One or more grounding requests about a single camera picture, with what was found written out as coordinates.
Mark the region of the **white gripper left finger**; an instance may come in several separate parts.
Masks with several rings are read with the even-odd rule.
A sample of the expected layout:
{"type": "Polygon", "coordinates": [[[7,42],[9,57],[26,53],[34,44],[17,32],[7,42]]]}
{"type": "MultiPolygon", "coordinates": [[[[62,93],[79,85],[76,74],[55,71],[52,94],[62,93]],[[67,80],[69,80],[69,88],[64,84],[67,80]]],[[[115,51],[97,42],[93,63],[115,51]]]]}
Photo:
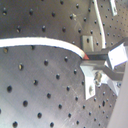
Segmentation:
{"type": "Polygon", "coordinates": [[[86,100],[95,96],[96,87],[103,84],[107,84],[116,95],[119,95],[123,73],[112,70],[106,61],[85,60],[80,64],[80,68],[84,74],[86,100]]]}

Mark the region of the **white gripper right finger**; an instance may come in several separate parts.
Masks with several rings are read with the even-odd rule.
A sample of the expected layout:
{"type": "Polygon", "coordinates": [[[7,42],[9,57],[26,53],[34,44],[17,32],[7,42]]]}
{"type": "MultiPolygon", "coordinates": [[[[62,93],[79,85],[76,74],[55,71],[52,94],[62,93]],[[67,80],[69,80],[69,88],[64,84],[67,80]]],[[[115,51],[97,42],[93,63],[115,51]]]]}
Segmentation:
{"type": "Polygon", "coordinates": [[[127,61],[127,53],[125,47],[128,45],[128,37],[123,38],[112,47],[102,49],[101,51],[88,52],[87,55],[90,60],[105,60],[107,65],[114,69],[127,61]]]}

